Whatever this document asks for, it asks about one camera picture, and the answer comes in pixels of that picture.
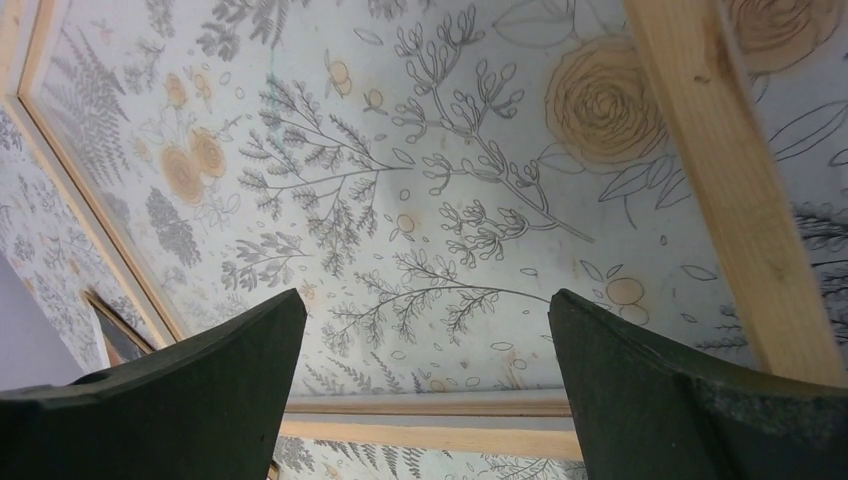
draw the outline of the wooden trim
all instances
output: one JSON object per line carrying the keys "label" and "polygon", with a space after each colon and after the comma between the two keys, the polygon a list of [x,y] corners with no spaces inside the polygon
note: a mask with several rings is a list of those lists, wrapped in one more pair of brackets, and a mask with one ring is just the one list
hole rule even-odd
{"label": "wooden trim", "polygon": [[[32,32],[21,32],[21,19],[27,8],[37,8]],[[107,210],[85,181],[84,173],[76,168],[55,133],[35,108],[29,96],[49,33],[54,0],[42,0],[35,6],[23,0],[12,0],[5,6],[3,17],[3,50],[0,59],[0,84],[4,91],[3,104],[21,134],[32,149],[33,156],[56,184],[65,201],[110,266],[125,293],[138,309],[159,347],[185,338],[184,330],[173,319],[178,318],[170,302],[158,295],[158,287],[150,282],[146,268],[135,261],[137,252],[123,241],[123,235],[110,221]],[[22,71],[13,71],[19,42],[29,40]]]}
{"label": "wooden trim", "polygon": [[138,332],[135,331],[135,329],[133,329],[132,325],[128,324],[123,318],[120,317],[120,315],[118,315],[117,312],[112,310],[112,307],[110,307],[106,302],[104,302],[103,299],[100,298],[100,295],[91,290],[86,290],[82,293],[82,298],[87,301],[93,309],[97,310],[98,312],[102,313],[106,318],[108,318],[109,321],[112,322],[112,324],[115,325],[118,330],[123,332],[123,334],[126,335],[134,344],[136,344],[136,346],[138,346],[138,348],[140,348],[145,355],[150,355],[151,353],[156,351],[153,345],[150,345],[147,340],[145,340],[141,335],[138,334]]}
{"label": "wooden trim", "polygon": [[565,390],[557,389],[290,397],[286,413],[556,418],[571,417],[571,407]]}
{"label": "wooden trim", "polygon": [[280,435],[489,455],[583,459],[574,423],[567,418],[361,417],[286,411]]}
{"label": "wooden trim", "polygon": [[624,4],[760,366],[848,386],[721,2]]}

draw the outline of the floral wallpaper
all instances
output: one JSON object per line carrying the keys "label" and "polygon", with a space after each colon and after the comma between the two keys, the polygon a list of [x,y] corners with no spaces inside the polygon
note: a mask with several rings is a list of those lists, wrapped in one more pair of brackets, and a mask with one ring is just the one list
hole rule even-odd
{"label": "floral wallpaper", "polygon": [[[618,0],[58,3],[51,124],[189,332],[299,290],[292,395],[559,388],[561,287],[753,365]],[[844,2],[724,3],[848,343]],[[406,468],[292,442],[298,478]],[[444,475],[567,475],[473,457]]]}
{"label": "floral wallpaper", "polygon": [[81,294],[95,290],[148,341],[140,315],[56,186],[0,109],[0,251],[86,373],[109,366]]}

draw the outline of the fern illustration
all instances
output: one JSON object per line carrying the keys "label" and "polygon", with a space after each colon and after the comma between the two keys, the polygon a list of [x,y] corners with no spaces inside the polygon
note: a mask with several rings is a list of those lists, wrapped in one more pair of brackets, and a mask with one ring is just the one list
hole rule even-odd
{"label": "fern illustration", "polygon": [[493,455],[486,458],[486,463],[500,480],[553,480],[559,479],[564,470],[558,462],[548,458]]}
{"label": "fern illustration", "polygon": [[[316,382],[318,382],[318,385],[324,387],[324,391],[329,393],[330,396],[344,395],[344,385],[340,385],[338,382],[336,382],[336,380],[329,378],[326,375],[322,375],[317,370],[312,368],[308,363],[304,364],[304,366],[306,367],[306,371],[307,373],[309,373],[309,376],[312,377]],[[309,383],[307,383],[306,380],[303,380],[303,384],[306,386],[309,392],[312,393],[312,395],[321,396],[321,394]]]}
{"label": "fern illustration", "polygon": [[48,107],[61,125],[65,140],[98,184],[122,183],[130,168],[121,146],[120,121],[129,120],[118,102],[126,95],[115,73],[100,61],[82,31],[81,43],[65,30],[62,38],[71,49],[70,58],[56,56],[51,63],[66,83],[47,83],[44,89],[53,102]]}
{"label": "fern illustration", "polygon": [[415,478],[421,478],[421,455],[424,453],[419,448],[403,447],[403,463],[409,469],[409,473]]}
{"label": "fern illustration", "polygon": [[[397,253],[393,256],[397,269],[403,272],[402,283],[392,285],[384,280],[380,272],[356,273],[357,282],[363,283],[368,292],[377,297],[373,306],[360,307],[344,303],[333,308],[333,318],[343,323],[341,328],[327,323],[322,330],[324,344],[337,355],[346,356],[353,342],[353,333],[363,331],[365,341],[374,348],[382,345],[383,324],[387,322],[384,310],[396,319],[391,328],[401,340],[415,344],[413,323],[426,311],[432,310],[437,300],[450,294],[458,302],[445,306],[446,315],[442,323],[446,327],[450,342],[461,343],[461,335],[468,332],[467,322],[475,315],[491,314],[501,295],[513,295],[544,302],[542,297],[492,286],[472,285],[458,280],[456,265],[437,255],[434,262],[427,258],[424,250]],[[412,280],[421,281],[422,286],[413,286]]]}
{"label": "fern illustration", "polygon": [[353,461],[353,457],[350,456],[350,452],[344,442],[337,442],[335,440],[313,440],[313,442],[315,442],[315,445],[321,447],[330,447],[336,453],[341,452],[348,460]]}
{"label": "fern illustration", "polygon": [[359,445],[353,442],[347,442],[347,446],[348,448],[350,448],[350,451],[353,453],[353,456],[356,457],[357,460],[359,460],[359,463],[361,463],[362,466],[368,468],[368,464],[365,463],[365,459],[363,459],[362,454],[359,453]]}
{"label": "fern illustration", "polygon": [[839,252],[848,244],[848,210],[833,205],[792,205],[792,214],[804,245],[810,250]]}
{"label": "fern illustration", "polygon": [[374,357],[374,360],[376,360],[377,364],[380,365],[380,370],[383,371],[383,376],[386,379],[386,384],[389,386],[389,391],[395,394],[404,393],[403,387],[400,386],[400,383],[397,381],[397,378],[394,376],[391,369],[389,369],[388,365],[380,360],[380,357],[378,357],[376,353],[371,352],[371,356]]}
{"label": "fern illustration", "polygon": [[371,466],[374,467],[375,471],[379,472],[380,469],[377,466],[377,447],[366,443],[362,445],[362,450],[365,451],[365,458],[368,459],[368,463],[370,463]]}
{"label": "fern illustration", "polygon": [[356,371],[355,368],[349,367],[335,358],[327,357],[327,360],[335,364],[345,375],[350,377],[362,393],[372,393],[371,376],[366,376],[364,373]]}
{"label": "fern illustration", "polygon": [[[197,43],[206,55],[218,55],[230,61],[241,46],[239,27],[249,17],[253,30],[248,38],[258,38],[262,45],[270,43],[274,48],[280,43],[286,27],[290,3],[291,0],[218,0],[212,9],[214,20],[203,23],[203,34]],[[301,5],[306,7],[309,0],[301,0]]]}
{"label": "fern illustration", "polygon": [[389,446],[384,445],[382,450],[383,450],[383,456],[386,457],[386,463],[389,465],[389,471],[392,472],[392,475],[395,478],[398,478],[398,476],[397,476],[398,453],[397,453],[396,447],[389,447]]}
{"label": "fern illustration", "polygon": [[279,437],[274,446],[274,458],[297,473],[304,468],[315,471],[315,459],[301,438]]}
{"label": "fern illustration", "polygon": [[200,261],[200,251],[194,241],[194,229],[188,221],[180,218],[177,209],[158,188],[151,189],[146,205],[159,245],[175,254],[184,266],[196,265]]}
{"label": "fern illustration", "polygon": [[[377,231],[374,198],[381,173],[409,170],[377,160],[370,141],[353,125],[330,115],[336,132],[322,126],[320,105],[303,82],[287,84],[269,75],[260,92],[259,117],[268,128],[252,130],[240,148],[261,165],[245,167],[239,184],[257,195],[256,206],[273,220],[283,215],[284,194],[307,215],[307,230],[324,250],[321,265],[336,278],[356,260],[362,236]],[[408,165],[409,155],[394,151]]]}

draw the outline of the flower drawing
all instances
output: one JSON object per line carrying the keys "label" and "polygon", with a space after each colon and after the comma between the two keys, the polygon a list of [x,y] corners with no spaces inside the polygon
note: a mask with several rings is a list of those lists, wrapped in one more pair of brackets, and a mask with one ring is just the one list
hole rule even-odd
{"label": "flower drawing", "polygon": [[162,152],[162,173],[171,190],[186,203],[197,205],[203,200],[200,169],[183,149],[170,146]]}
{"label": "flower drawing", "polygon": [[633,42],[603,37],[562,57],[545,97],[551,132],[595,173],[623,170],[666,138]]}
{"label": "flower drawing", "polygon": [[191,156],[200,171],[211,177],[221,177],[227,170],[227,162],[218,140],[205,128],[192,130]]}
{"label": "flower drawing", "polygon": [[182,107],[188,101],[183,82],[174,73],[169,73],[165,77],[165,91],[168,93],[168,101],[177,108]]}
{"label": "flower drawing", "polygon": [[842,0],[725,0],[752,73],[784,70],[826,42],[842,17]]}

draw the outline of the orange flower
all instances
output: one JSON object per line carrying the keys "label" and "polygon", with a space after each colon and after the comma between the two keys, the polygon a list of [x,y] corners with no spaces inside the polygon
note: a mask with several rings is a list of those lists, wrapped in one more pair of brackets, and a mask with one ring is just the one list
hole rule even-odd
{"label": "orange flower", "polygon": [[177,108],[182,107],[188,101],[183,82],[176,74],[169,73],[165,77],[165,91],[168,93],[168,101]]}
{"label": "orange flower", "polygon": [[203,200],[203,182],[195,162],[179,147],[168,147],[162,152],[162,172],[171,190],[190,205]]}
{"label": "orange flower", "polygon": [[218,140],[205,128],[192,130],[191,156],[200,171],[207,175],[221,177],[227,170],[227,161]]}
{"label": "orange flower", "polygon": [[827,41],[844,0],[725,0],[739,47],[752,73],[777,72]]}
{"label": "orange flower", "polygon": [[595,173],[638,162],[666,138],[633,42],[604,37],[562,57],[545,97],[546,121],[576,160]]}

